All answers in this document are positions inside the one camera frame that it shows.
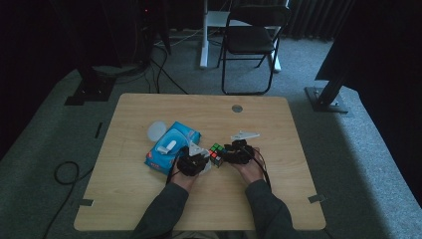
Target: person's right hand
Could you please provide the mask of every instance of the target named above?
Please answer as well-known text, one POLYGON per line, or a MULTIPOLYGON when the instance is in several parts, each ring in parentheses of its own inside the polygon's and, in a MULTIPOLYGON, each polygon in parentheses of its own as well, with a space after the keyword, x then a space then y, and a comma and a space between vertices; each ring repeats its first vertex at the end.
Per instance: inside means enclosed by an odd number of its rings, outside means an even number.
MULTIPOLYGON (((259 149, 255 148, 254 151, 255 151, 255 158, 261 163, 261 165, 263 165, 261 156, 258 153, 259 149)), ((239 171, 239 173, 242 175, 243 179, 248 185, 259 179, 264 179, 264 175, 263 175, 263 171, 261 167, 253 158, 251 158, 251 160, 246 164, 231 163, 231 165, 239 171)))

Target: person's left hand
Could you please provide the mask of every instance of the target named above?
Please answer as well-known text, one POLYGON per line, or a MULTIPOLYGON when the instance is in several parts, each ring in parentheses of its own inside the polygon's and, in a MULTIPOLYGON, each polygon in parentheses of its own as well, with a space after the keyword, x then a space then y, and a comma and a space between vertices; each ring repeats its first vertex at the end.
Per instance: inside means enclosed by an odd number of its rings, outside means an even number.
POLYGON ((183 187, 187 192, 190 192, 190 190, 192 189, 193 183, 198 177, 198 175, 186 176, 185 174, 183 174, 183 172, 179 171, 179 168, 177 168, 177 161, 171 173, 173 176, 170 178, 170 182, 183 187))

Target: hand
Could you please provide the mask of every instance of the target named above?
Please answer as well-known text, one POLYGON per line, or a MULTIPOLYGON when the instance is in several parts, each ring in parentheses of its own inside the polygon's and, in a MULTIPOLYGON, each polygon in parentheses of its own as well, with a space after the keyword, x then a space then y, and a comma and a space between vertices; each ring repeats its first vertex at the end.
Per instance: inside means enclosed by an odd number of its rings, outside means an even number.
MULTIPOLYGON (((259 154, 259 149, 254 148, 255 151, 255 158, 263 165, 263 161, 259 154)), ((258 163, 252 158, 247 164, 236 164, 231 163, 233 167, 235 167, 240 174, 242 175, 245 182, 249 185, 250 183, 264 179, 263 171, 258 163)))
POLYGON ((177 168, 177 161, 175 163, 173 171, 171 172, 173 176, 170 178, 170 182, 175 183, 183 187, 187 192, 190 192, 190 189, 192 189, 193 183, 198 175, 186 176, 179 170, 179 168, 177 168))

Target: black chair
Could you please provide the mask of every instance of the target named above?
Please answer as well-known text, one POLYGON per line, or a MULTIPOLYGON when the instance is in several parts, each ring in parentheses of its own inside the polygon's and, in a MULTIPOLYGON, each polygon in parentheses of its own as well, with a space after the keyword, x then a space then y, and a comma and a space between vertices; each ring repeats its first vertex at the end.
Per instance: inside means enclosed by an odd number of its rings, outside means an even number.
POLYGON ((221 45, 220 61, 223 61, 221 90, 226 95, 263 95, 271 87, 281 33, 289 22, 291 11, 280 5, 243 5, 232 9, 229 13, 221 45), (246 23, 246 26, 233 25, 232 21, 246 23), (262 58, 227 58, 227 51, 233 55, 262 55, 262 58), (260 60, 259 68, 268 56, 274 54, 271 61, 271 72, 267 88, 261 92, 229 93, 225 89, 227 60, 260 60))

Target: white desk frame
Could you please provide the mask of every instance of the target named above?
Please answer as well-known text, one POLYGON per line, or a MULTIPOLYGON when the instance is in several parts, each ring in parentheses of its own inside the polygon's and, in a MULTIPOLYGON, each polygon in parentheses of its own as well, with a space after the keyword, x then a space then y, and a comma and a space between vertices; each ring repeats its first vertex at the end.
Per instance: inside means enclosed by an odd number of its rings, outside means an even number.
MULTIPOLYGON (((208 66, 208 27, 226 27, 226 20, 229 12, 222 11, 208 11, 208 0, 204 0, 204 29, 202 36, 202 51, 200 68, 206 69, 208 66)), ((275 72, 281 70, 279 58, 276 57, 275 72)))

